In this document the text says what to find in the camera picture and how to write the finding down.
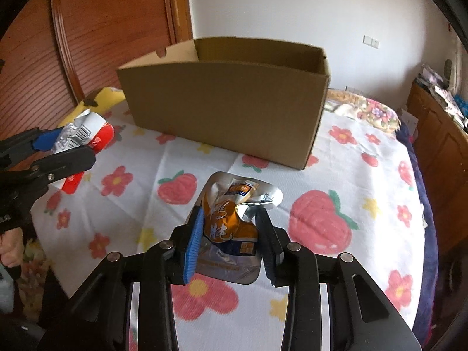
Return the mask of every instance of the wall outlet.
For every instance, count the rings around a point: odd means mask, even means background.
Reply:
[[[362,41],[363,44],[373,47],[374,49],[378,49],[380,42],[376,39],[369,37],[368,35],[364,36],[364,40]]]

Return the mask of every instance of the metal rivet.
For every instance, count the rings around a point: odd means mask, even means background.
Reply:
[[[163,250],[170,250],[174,246],[174,242],[172,240],[163,240],[161,243],[159,243],[159,246]]]
[[[300,244],[292,241],[287,245],[288,249],[292,252],[297,252],[300,250]]]
[[[118,252],[111,252],[107,255],[107,261],[116,262],[120,259],[120,253]]]
[[[344,262],[352,262],[354,257],[350,253],[345,252],[340,255],[340,259],[342,259]]]

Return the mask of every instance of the wooden dresser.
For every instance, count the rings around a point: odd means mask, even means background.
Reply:
[[[419,120],[414,149],[444,255],[468,238],[468,135],[416,83],[406,104]]]

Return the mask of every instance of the yellow cloth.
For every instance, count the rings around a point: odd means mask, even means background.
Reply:
[[[94,98],[97,106],[85,106],[84,101],[81,101],[72,112],[70,112],[57,127],[63,127],[64,125],[71,123],[76,116],[87,109],[91,109],[91,112],[97,114],[103,114],[109,111],[114,105],[125,100],[125,95],[122,90],[118,90],[112,87],[105,87],[99,91]]]

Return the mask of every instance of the cardboard box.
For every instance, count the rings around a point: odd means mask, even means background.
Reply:
[[[329,83],[326,55],[234,37],[181,42],[118,71],[135,123],[303,169]]]

